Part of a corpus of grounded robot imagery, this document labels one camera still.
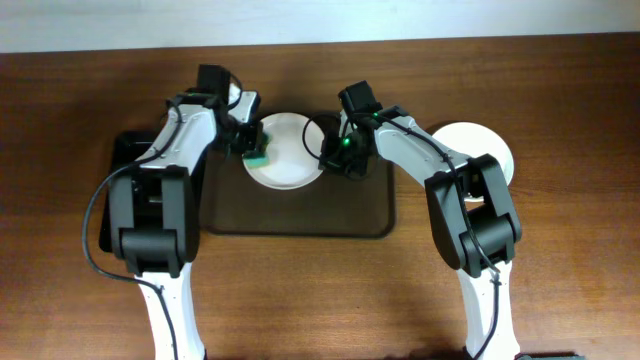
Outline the white plate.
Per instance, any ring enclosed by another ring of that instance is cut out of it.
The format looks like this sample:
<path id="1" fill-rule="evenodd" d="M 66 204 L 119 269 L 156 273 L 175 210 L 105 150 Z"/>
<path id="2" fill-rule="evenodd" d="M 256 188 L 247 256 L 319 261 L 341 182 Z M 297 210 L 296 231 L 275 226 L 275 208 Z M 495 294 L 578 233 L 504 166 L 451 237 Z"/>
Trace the white plate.
<path id="1" fill-rule="evenodd" d="M 498 161 L 503 172 L 506 184 L 510 186 L 515 174 L 515 160 L 513 154 L 509 149 L 506 149 L 500 150 L 498 152 L 490 152 L 490 155 Z M 484 197 L 472 196 L 471 194 L 469 194 L 465 197 L 465 201 L 469 203 L 481 203 L 484 201 Z"/>
<path id="2" fill-rule="evenodd" d="M 271 137 L 267 147 L 269 164 L 248 168 L 249 176 L 260 185 L 275 190 L 294 190 L 317 180 L 323 171 L 319 155 L 325 138 L 323 131 L 308 117 L 297 113 L 276 113 L 261 120 Z"/>
<path id="3" fill-rule="evenodd" d="M 445 125 L 436 130 L 433 137 L 447 147 L 472 157 L 510 150 L 506 141 L 496 132 L 472 122 L 455 122 Z"/>

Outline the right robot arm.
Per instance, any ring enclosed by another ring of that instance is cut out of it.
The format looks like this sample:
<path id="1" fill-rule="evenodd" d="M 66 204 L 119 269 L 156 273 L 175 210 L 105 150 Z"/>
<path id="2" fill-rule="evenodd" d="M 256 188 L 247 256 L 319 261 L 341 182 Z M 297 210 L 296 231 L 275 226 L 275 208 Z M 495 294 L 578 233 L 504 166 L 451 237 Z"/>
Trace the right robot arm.
<path id="1" fill-rule="evenodd" d="M 362 178 L 377 157 L 421 185 L 436 249 L 460 283 L 466 358 L 519 358 L 510 277 L 522 227 L 498 160 L 444 145 L 403 108 L 383 107 L 365 81 L 344 88 L 338 98 L 340 125 L 323 141 L 321 168 Z"/>

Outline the green sponge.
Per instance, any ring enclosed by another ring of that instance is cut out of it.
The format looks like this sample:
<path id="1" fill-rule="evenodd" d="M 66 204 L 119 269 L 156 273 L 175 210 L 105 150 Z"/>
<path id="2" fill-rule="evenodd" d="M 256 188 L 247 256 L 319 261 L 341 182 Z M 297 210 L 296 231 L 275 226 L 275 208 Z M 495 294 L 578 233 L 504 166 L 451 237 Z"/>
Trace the green sponge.
<path id="1" fill-rule="evenodd" d="M 271 137 L 268 134 L 262 134 L 258 137 L 254 149 L 243 154 L 243 162 L 248 168 L 259 168 L 269 164 L 267 147 L 270 141 Z"/>

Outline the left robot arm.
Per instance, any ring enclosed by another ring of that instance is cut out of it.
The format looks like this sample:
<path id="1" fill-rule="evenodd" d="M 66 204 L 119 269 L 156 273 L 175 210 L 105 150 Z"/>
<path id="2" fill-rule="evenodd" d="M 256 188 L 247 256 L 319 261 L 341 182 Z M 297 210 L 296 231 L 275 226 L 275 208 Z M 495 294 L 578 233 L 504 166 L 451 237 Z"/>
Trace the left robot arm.
<path id="1" fill-rule="evenodd" d="M 268 137 L 253 115 L 260 97 L 220 65 L 170 98 L 151 145 L 108 180 L 111 251 L 141 290 L 158 359 L 204 359 L 191 273 L 200 242 L 194 178 L 208 149 L 265 160 Z"/>

